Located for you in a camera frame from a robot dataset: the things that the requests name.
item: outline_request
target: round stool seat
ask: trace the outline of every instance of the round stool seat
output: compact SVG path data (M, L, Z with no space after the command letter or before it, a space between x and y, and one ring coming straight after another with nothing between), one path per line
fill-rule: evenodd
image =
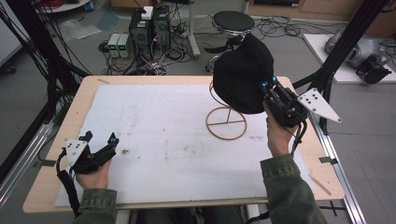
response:
M231 35L246 35L255 25L249 15L238 11L218 12L212 23L218 31Z

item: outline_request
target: power supply box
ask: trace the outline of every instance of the power supply box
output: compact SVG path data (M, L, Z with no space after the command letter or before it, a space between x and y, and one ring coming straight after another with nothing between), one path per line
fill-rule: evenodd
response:
M119 42L120 34L113 34L107 42L108 50L113 58L120 57L119 50L117 49L117 43Z
M154 26L154 33L157 39L157 49L170 49L171 36L170 36L170 19L169 19L169 6L154 8L152 16Z
M129 58L132 53L132 44L129 35L120 35L119 42L117 43L120 58Z
M142 13L134 12L129 25L129 34L133 41L134 53L140 54L146 59L151 60L151 43L154 38L152 21L142 20Z

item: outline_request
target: white paper sheet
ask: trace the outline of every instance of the white paper sheet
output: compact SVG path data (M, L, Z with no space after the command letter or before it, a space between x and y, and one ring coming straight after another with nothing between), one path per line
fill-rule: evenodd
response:
M117 203L265 198L266 115L245 115L246 133L226 141L205 126L218 106L204 85L101 86L80 135L92 132L92 151L113 132L120 139L108 186L118 191ZM298 150L295 160L310 184ZM63 188L55 205L69 205Z

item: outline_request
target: white metal bracket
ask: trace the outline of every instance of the white metal bracket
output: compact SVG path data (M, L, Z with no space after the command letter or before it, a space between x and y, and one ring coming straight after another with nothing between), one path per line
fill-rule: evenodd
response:
M67 154L67 165L73 166L78 160L85 146L88 145L88 142L74 139L66 139L64 143Z
M297 98L298 102L314 114L325 119L331 119L341 123L342 119L335 113L332 107L327 103L318 89L311 89Z

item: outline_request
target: human arm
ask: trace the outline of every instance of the human arm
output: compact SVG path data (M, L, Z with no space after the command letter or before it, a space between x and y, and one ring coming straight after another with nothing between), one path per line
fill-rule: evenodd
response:
M263 105L268 115L268 147L273 158L261 161L261 167L272 223L327 223L289 154L289 141L296 129L281 127L266 103Z
M77 182L84 188L79 212L73 224L112 224L116 220L117 192L107 189L110 161L98 171L88 175L77 175Z

